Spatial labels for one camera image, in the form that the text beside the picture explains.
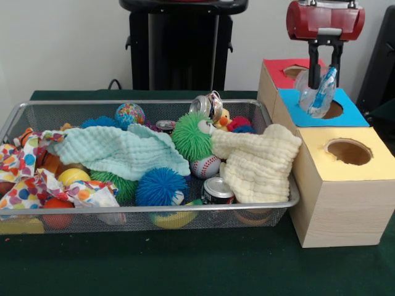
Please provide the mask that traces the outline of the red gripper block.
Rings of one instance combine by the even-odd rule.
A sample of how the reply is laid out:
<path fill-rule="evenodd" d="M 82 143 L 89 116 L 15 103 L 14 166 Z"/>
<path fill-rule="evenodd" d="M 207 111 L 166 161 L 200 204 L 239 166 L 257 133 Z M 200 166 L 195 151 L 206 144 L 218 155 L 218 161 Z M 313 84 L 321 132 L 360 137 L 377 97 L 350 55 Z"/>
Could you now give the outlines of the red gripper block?
<path fill-rule="evenodd" d="M 286 13 L 286 29 L 293 40 L 308 41 L 310 89 L 320 85 L 321 66 L 318 48 L 319 36 L 334 36 L 331 67 L 337 69 L 336 86 L 339 86 L 343 41 L 354 41 L 362 32 L 365 9 L 357 1 L 291 1 Z"/>

